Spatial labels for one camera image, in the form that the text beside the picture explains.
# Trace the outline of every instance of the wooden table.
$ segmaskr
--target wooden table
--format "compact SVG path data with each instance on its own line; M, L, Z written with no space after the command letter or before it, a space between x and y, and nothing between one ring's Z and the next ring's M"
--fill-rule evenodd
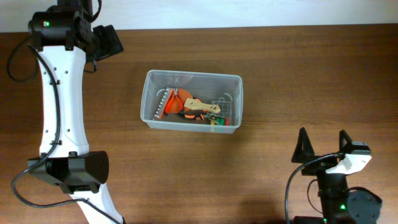
M109 155L108 188L127 223L273 223L284 219L284 190L297 136L306 127L319 155L338 150L347 130L373 150L349 186L384 199L379 223L398 207L398 24L124 30L124 52L85 74L85 129L91 151ZM86 223L78 205L28 207L11 179L38 156L43 109L40 78L6 75L12 48L27 34L0 34L0 223ZM33 71L26 47L12 66ZM243 79L241 127L232 135L149 129L140 119L151 69L237 74ZM307 202L313 177L296 176L290 216L320 216ZM33 177L18 188L29 200L66 200ZM320 208L316 187L310 198Z

